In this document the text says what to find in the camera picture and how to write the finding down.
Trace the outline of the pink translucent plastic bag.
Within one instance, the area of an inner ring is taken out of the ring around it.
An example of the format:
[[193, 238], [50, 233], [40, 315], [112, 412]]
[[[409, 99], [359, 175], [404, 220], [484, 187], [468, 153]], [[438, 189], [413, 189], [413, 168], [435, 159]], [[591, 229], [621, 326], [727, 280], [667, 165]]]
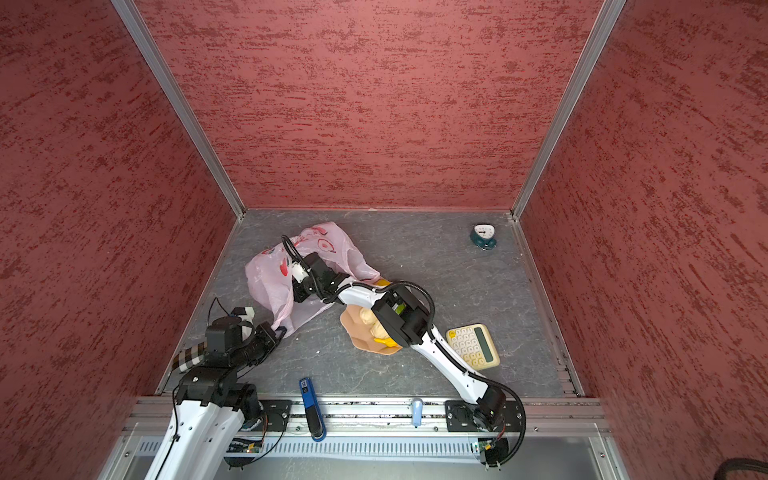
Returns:
[[[352, 239], [334, 222], [308, 227], [291, 241], [300, 255], [317, 253], [335, 272], [366, 283], [380, 279], [380, 273], [365, 261]], [[245, 267], [251, 296], [273, 313], [273, 327], [284, 327], [288, 336], [331, 308], [315, 295], [303, 302], [296, 299], [291, 263], [284, 246], [279, 244], [262, 251]]]

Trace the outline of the beige fake ginger root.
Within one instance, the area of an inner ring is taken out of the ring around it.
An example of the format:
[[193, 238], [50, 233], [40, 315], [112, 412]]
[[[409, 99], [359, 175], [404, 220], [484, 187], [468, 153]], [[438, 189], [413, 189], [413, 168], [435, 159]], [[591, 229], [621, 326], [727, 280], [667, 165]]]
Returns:
[[359, 318], [364, 325], [374, 325], [378, 321], [373, 311], [369, 308], [361, 308]]
[[379, 340], [385, 340], [389, 337], [389, 334], [387, 333], [386, 329], [383, 327], [383, 325], [379, 321], [375, 322], [371, 326], [370, 333], [375, 339], [379, 339]]

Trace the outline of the yellow fake banana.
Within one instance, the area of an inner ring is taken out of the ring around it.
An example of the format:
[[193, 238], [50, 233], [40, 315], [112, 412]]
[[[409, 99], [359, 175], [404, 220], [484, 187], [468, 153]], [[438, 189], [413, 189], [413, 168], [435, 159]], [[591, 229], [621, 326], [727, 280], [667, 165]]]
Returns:
[[378, 344], [385, 345], [387, 348], [399, 348], [400, 345], [397, 344], [392, 338], [374, 338], [374, 341]]

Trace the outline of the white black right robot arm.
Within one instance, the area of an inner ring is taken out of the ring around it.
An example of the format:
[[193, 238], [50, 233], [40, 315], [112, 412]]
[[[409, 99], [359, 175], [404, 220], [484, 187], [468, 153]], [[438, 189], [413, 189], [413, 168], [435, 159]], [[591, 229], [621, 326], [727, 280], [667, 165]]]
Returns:
[[507, 401], [502, 386], [474, 370], [456, 353], [434, 325], [435, 303], [429, 293], [409, 281], [375, 286], [331, 269], [316, 253], [288, 255], [294, 301], [315, 296], [326, 304], [367, 308], [385, 333], [400, 347], [425, 357], [449, 380], [481, 431], [504, 429], [502, 410]]

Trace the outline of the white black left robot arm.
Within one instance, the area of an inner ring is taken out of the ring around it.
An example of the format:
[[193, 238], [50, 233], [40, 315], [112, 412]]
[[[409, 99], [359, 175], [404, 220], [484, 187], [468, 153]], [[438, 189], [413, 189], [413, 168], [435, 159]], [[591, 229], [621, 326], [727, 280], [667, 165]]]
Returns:
[[238, 381], [240, 371], [263, 363], [280, 345], [287, 329], [239, 316], [213, 321], [205, 332], [201, 362], [172, 392], [172, 415], [148, 479], [212, 479], [244, 426], [267, 432], [256, 386]]

